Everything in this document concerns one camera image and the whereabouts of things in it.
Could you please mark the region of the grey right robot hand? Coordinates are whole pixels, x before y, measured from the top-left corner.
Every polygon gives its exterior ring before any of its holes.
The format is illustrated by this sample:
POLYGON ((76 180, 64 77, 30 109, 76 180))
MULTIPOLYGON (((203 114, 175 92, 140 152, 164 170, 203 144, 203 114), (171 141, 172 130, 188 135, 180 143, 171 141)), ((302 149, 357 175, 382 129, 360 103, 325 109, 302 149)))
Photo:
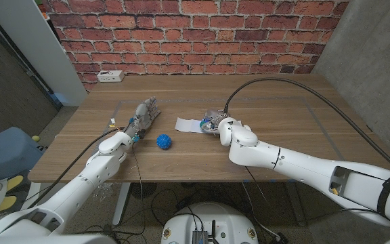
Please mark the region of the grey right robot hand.
POLYGON ((206 134, 218 134, 219 123, 228 117, 230 117, 230 115, 223 110, 208 109, 199 125, 201 132, 206 134))

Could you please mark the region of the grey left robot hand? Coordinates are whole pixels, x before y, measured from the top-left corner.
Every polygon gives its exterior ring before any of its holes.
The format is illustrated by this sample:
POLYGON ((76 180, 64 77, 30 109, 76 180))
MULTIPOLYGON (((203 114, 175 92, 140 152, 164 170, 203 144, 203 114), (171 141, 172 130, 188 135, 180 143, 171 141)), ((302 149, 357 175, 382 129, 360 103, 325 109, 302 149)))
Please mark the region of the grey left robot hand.
POLYGON ((135 114, 129 120, 125 133, 131 136, 134 141, 144 138, 146 131, 159 114, 160 110, 157 107, 156 98, 154 96, 148 98, 135 109, 135 114))

